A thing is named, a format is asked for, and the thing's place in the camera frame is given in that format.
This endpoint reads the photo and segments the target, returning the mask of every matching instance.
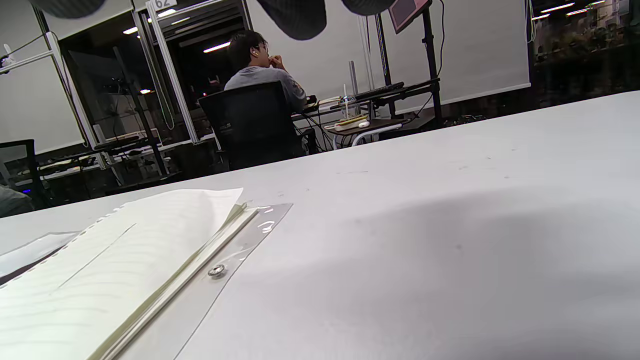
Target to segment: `black hair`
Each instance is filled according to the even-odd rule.
[[[251,62],[251,49],[259,49],[260,45],[266,45],[266,40],[255,31],[239,31],[231,38],[228,54],[231,63],[236,70],[244,69]]]

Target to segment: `hand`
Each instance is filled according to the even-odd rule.
[[[276,69],[285,70],[284,65],[282,65],[282,56],[276,55],[269,58],[269,64]]]

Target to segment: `room number sign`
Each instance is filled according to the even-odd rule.
[[[171,6],[178,5],[178,0],[152,0],[156,11],[160,11]]]

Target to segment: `mesh chair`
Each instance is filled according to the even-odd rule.
[[[229,169],[253,167],[317,152],[313,129],[298,136],[279,81],[219,92],[199,100]]]
[[[26,193],[36,209],[50,206],[38,173],[33,139],[0,143],[0,185]]]

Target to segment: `ceiling light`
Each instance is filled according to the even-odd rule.
[[[552,12],[554,10],[560,10],[560,9],[564,9],[564,8],[568,8],[569,6],[573,6],[575,5],[575,3],[570,3],[570,4],[564,4],[555,8],[551,8],[551,9],[546,9],[546,10],[542,10],[541,13],[548,13],[548,12]]]
[[[171,15],[171,14],[173,14],[173,13],[175,13],[175,10],[174,10],[174,9],[169,9],[169,10],[167,10],[167,11],[165,11],[165,12],[161,12],[161,13],[159,13],[159,14],[158,14],[158,17],[165,17],[165,16],[167,16],[167,15]]]
[[[130,34],[133,34],[133,33],[137,33],[137,32],[138,32],[138,28],[131,28],[129,30],[123,31],[123,33],[125,33],[127,35],[130,35]]]
[[[218,46],[214,46],[214,47],[212,47],[212,48],[210,48],[210,49],[206,49],[204,52],[205,52],[205,53],[210,53],[211,51],[215,51],[215,50],[218,50],[218,49],[222,49],[223,47],[227,47],[227,46],[229,46],[229,45],[231,45],[231,42],[225,42],[225,43],[224,43],[224,44],[222,44],[222,45],[218,45]]]
[[[169,9],[169,10],[167,10],[167,11],[165,11],[165,12],[161,12],[161,13],[159,13],[159,14],[158,14],[158,17],[165,17],[165,16],[167,16],[167,15],[171,15],[171,14],[173,14],[173,13],[175,13],[175,10],[174,10],[174,9]],[[150,18],[150,17],[147,17],[147,22],[148,22],[149,24],[151,24],[151,18]]]
[[[176,22],[172,22],[172,23],[171,23],[171,25],[176,25],[176,24],[178,24],[178,23],[180,23],[180,22],[187,21],[187,20],[189,20],[190,18],[191,18],[191,17],[185,17],[185,18],[184,18],[184,19],[182,19],[182,20],[178,20],[178,21],[176,21]]]
[[[578,11],[576,11],[576,12],[570,12],[570,13],[567,13],[566,15],[567,15],[567,16],[571,16],[571,15],[575,15],[575,14],[577,14],[577,13],[583,13],[583,12],[588,12],[588,11],[589,11],[589,9],[582,9],[582,10],[578,10]]]

